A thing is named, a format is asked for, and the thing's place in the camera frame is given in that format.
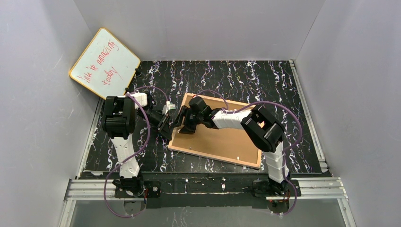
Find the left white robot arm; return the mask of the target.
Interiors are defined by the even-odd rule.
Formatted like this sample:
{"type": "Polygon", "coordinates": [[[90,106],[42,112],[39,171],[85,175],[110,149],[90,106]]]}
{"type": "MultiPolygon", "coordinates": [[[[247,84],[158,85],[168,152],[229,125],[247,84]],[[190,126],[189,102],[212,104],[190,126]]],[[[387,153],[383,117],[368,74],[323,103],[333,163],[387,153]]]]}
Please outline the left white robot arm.
{"type": "Polygon", "coordinates": [[[142,92],[106,98],[102,128],[116,150],[120,178],[113,184],[118,189],[134,197],[147,191],[133,146],[136,116],[144,119],[149,129],[154,128],[160,136],[171,140],[170,111],[175,108],[175,104],[166,101],[162,110],[155,109],[151,94],[142,92]]]}

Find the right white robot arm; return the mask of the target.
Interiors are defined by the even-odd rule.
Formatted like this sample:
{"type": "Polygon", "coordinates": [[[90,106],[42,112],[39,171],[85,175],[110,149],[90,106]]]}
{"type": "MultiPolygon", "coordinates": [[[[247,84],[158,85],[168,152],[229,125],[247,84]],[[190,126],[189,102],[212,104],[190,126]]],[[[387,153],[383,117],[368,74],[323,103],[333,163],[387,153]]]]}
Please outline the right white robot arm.
{"type": "Polygon", "coordinates": [[[211,108],[202,97],[194,96],[188,106],[180,108],[172,127],[178,128],[181,134],[194,134],[200,124],[216,130],[244,130],[266,158],[268,189],[277,195],[287,193],[290,174],[285,163],[285,128],[261,102],[239,110],[227,110],[224,107],[211,108]]]}

